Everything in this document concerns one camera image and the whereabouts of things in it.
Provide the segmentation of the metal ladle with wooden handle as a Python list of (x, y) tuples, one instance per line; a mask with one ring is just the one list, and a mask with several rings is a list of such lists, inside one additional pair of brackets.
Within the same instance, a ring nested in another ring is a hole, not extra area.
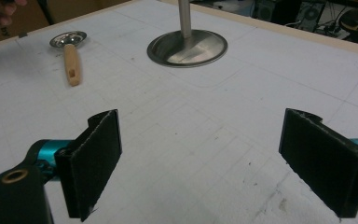
[(71, 31), (53, 37), (49, 44), (56, 49), (63, 49), (64, 69), (71, 87), (81, 82), (80, 59), (76, 47), (87, 38), (82, 31)]

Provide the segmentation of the cardboard box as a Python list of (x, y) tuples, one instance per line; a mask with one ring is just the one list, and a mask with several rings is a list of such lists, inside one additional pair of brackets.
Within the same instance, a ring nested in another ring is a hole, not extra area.
[(0, 25), (0, 41), (68, 21), (130, 0), (27, 0), (9, 26)]

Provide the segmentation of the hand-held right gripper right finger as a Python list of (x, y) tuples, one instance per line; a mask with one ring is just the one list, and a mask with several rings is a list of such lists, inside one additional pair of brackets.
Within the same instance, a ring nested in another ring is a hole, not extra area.
[(317, 115), (287, 108), (279, 153), (337, 217), (356, 217), (358, 138), (335, 132)]

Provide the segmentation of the metal stand with round base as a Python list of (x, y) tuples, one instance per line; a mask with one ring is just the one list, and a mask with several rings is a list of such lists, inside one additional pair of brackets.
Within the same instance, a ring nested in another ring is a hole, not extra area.
[(169, 67), (196, 67), (212, 63), (227, 52), (221, 35), (191, 28), (189, 0), (178, 0), (180, 30), (161, 35), (147, 47), (148, 57)]

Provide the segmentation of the black speaker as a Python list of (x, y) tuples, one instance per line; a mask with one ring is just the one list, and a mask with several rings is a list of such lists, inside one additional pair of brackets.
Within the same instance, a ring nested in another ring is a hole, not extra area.
[(261, 21), (271, 21), (276, 4), (275, 0), (255, 0), (255, 17)]

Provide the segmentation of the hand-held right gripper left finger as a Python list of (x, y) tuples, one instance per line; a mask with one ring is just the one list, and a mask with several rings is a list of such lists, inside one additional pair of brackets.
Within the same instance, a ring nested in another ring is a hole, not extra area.
[(118, 111), (88, 118), (74, 140), (42, 139), (31, 145), (23, 162), (39, 168), (44, 180), (60, 180), (70, 218), (86, 220), (101, 197), (122, 153)]

